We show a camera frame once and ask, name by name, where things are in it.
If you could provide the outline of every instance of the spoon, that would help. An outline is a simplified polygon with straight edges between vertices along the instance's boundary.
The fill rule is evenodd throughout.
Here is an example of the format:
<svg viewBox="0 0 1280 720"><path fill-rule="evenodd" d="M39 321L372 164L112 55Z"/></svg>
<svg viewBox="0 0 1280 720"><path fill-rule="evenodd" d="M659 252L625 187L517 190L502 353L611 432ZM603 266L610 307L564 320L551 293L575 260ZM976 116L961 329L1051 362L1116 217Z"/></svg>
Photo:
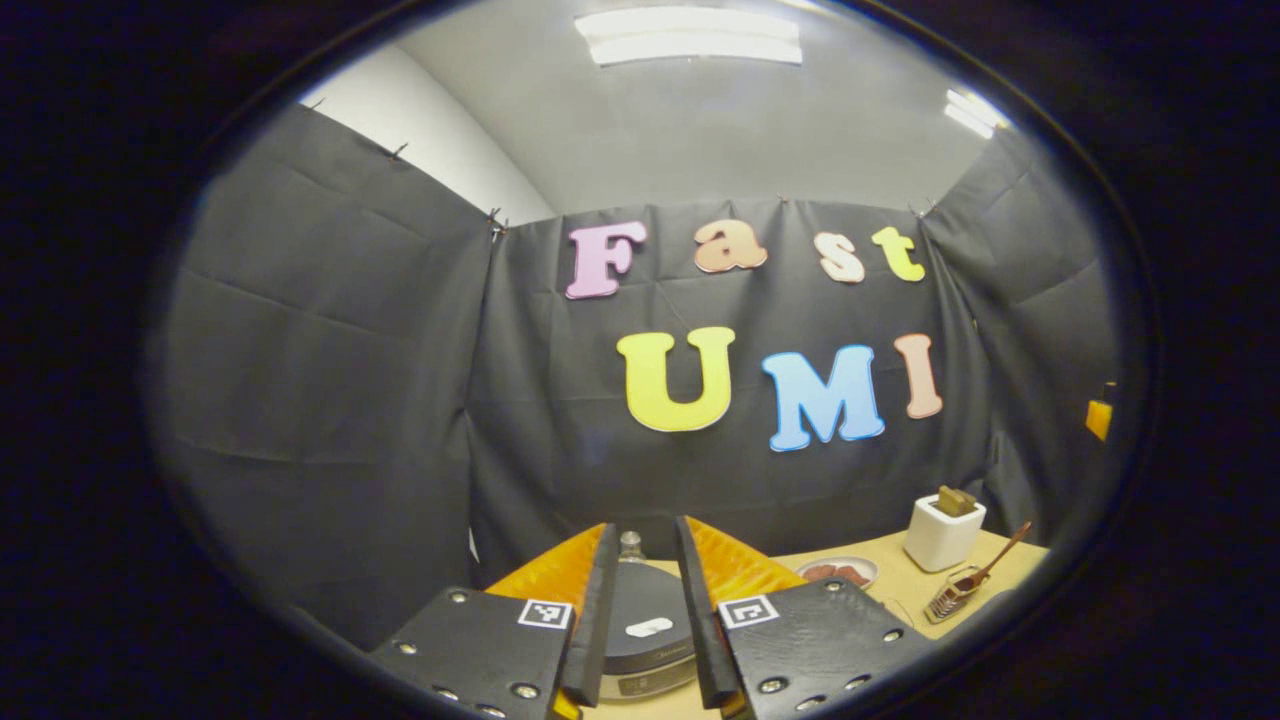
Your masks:
<svg viewBox="0 0 1280 720"><path fill-rule="evenodd" d="M1018 544L1019 541L1023 539L1023 537L1027 536L1027 530L1029 529L1032 529L1030 520L1023 523L1023 527L1019 528L1016 533L1014 533L1014 537L1009 538L1007 543L1005 543L1005 548L1000 551L1000 555L997 555L995 560L988 562L986 568L978 570L977 573L969 575L968 578L960 578L959 580L956 580L955 583L956 589L965 593L980 585L982 580L987 578L987 573L991 571L991 569L996 565L996 562L1000 562L1000 559L1004 557L1006 552L1009 552L1015 544Z"/></svg>

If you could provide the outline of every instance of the fluorescent light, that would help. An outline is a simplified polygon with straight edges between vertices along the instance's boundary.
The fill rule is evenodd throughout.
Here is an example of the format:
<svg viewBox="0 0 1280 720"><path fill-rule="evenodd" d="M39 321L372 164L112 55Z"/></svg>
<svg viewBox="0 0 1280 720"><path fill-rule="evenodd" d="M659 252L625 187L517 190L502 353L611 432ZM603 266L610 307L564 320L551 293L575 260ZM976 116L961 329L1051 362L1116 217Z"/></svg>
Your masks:
<svg viewBox="0 0 1280 720"><path fill-rule="evenodd" d="M961 110L982 120L987 127L1004 126L1005 118L996 111L986 100L974 94L960 95L954 90L947 91L947 101Z"/></svg>
<svg viewBox="0 0 1280 720"><path fill-rule="evenodd" d="M991 140L991 136L996 133L995 128L983 123L980 119L969 114L968 110L961 109L959 105L947 105L943 110L946 115L964 127L972 129L973 132L980 135L983 138Z"/></svg>
<svg viewBox="0 0 1280 720"><path fill-rule="evenodd" d="M800 28L719 8L630 8L573 20L599 65L654 58L727 56L800 64Z"/></svg>

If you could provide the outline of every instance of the table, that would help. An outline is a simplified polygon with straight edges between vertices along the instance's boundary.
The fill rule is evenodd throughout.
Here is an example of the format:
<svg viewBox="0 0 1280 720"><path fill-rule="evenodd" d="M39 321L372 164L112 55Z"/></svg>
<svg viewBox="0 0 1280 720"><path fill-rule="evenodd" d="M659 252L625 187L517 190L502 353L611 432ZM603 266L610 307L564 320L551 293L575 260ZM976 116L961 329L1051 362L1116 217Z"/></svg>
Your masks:
<svg viewBox="0 0 1280 720"><path fill-rule="evenodd" d="M887 610L915 628L922 635L938 639L957 628L965 618L973 615L988 600L1021 583L1048 552L1043 547L1025 542L1018 543L1000 561L1000 565L996 565L991 579L983 584L982 591L974 594L965 607L955 611L954 616L945 623L933 625L924 618L924 606L942 587L946 577L963 568L964 564L937 573L925 573L902 550L904 538L906 538L906 530L841 547L783 555L774 557L774 560L795 570L820 557L838 555L865 557L879 566L879 575L867 588L867 594L882 602ZM966 564L986 565L1006 542L1009 538L980 530ZM680 575L675 561L650 560L649 564L672 575ZM686 717L713 720L719 719L719 710L703 708L701 694L695 679L692 683L652 698L631 702L602 701L599 707L584 707L582 716L584 720L682 720Z"/></svg>

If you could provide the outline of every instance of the plate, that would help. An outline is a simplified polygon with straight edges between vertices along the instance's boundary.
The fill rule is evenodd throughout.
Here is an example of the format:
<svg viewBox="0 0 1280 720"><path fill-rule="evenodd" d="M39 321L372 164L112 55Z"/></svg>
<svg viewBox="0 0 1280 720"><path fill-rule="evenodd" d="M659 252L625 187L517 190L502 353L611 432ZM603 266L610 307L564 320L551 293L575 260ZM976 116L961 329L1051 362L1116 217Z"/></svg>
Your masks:
<svg viewBox="0 0 1280 720"><path fill-rule="evenodd" d="M859 575L867 578L865 585L858 585L863 589L872 587L872 583L874 583L877 575L879 575L879 568L870 560L847 555L838 557L822 557L819 560L814 560L813 562L805 562L799 570L796 570L796 574L804 575L806 570L817 568L818 565L835 565L836 568L852 568L854 570L858 570Z"/></svg>

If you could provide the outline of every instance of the ceiling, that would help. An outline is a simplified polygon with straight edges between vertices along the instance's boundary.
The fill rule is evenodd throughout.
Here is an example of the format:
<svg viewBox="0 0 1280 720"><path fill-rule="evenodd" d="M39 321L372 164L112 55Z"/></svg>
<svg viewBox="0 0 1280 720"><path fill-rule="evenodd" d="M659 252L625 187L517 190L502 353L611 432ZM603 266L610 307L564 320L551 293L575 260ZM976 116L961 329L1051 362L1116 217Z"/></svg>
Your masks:
<svg viewBox="0 0 1280 720"><path fill-rule="evenodd" d="M920 209L987 142L943 115L959 86L918 46L803 1L699 3L796 22L801 67L596 67L573 18L641 4L480 0L397 42L559 214L776 195Z"/></svg>

